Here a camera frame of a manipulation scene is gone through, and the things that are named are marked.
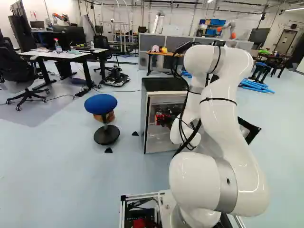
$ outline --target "black stool base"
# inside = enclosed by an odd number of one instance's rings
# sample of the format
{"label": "black stool base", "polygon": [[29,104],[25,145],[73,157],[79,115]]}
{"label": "black stool base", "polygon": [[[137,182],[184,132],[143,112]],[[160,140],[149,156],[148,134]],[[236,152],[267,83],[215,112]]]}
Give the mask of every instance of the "black stool base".
{"label": "black stool base", "polygon": [[108,125],[99,128],[94,134],[94,140],[100,145],[109,145],[114,143],[119,137],[119,129],[114,125]]}

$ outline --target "bottle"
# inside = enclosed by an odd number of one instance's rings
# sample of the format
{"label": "bottle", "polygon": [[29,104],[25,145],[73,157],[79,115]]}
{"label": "bottle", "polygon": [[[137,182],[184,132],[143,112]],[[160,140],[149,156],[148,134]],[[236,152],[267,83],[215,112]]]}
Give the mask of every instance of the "bottle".
{"label": "bottle", "polygon": [[61,53],[62,52],[62,47],[59,45],[58,39],[54,38],[54,40],[55,40],[55,50],[56,50],[56,52]]}
{"label": "bottle", "polygon": [[94,42],[91,41],[91,49],[94,49]]}

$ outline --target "blue chair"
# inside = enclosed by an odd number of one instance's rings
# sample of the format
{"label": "blue chair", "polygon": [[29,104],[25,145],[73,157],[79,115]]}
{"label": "blue chair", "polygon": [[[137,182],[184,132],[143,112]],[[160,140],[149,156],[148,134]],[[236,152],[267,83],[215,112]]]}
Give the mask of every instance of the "blue chair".
{"label": "blue chair", "polygon": [[115,97],[109,94],[97,94],[85,101],[85,109],[95,115],[102,116],[102,122],[105,124],[94,134],[94,140],[100,145],[109,145],[114,143],[119,137],[119,129],[114,125],[109,125],[109,117],[117,106]]}

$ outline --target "green object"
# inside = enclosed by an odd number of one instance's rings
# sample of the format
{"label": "green object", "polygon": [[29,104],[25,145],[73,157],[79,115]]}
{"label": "green object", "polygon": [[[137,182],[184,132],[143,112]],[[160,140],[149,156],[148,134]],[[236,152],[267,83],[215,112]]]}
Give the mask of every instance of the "green object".
{"label": "green object", "polygon": [[67,51],[68,54],[74,54],[74,55],[79,55],[80,52],[77,50],[71,50],[71,51]]}
{"label": "green object", "polygon": [[265,54],[265,55],[271,55],[271,53],[267,50],[259,50],[258,51],[260,54]]}

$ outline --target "blue bin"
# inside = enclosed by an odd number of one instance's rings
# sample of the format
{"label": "blue bin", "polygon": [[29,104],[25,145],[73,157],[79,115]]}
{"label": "blue bin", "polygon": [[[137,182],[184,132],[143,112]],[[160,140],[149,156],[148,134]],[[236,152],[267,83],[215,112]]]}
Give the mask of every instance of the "blue bin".
{"label": "blue bin", "polygon": [[211,19],[210,24],[211,25],[218,25],[219,24],[219,19]]}
{"label": "blue bin", "polygon": [[221,26],[223,26],[223,25],[225,25],[225,23],[226,23],[226,20],[218,20],[218,25],[221,25]]}
{"label": "blue bin", "polygon": [[205,19],[200,19],[199,22],[200,22],[200,23],[199,23],[200,25],[203,25],[203,24],[206,23],[206,20],[205,20]]}
{"label": "blue bin", "polygon": [[206,35],[216,35],[217,31],[215,29],[207,29]]}

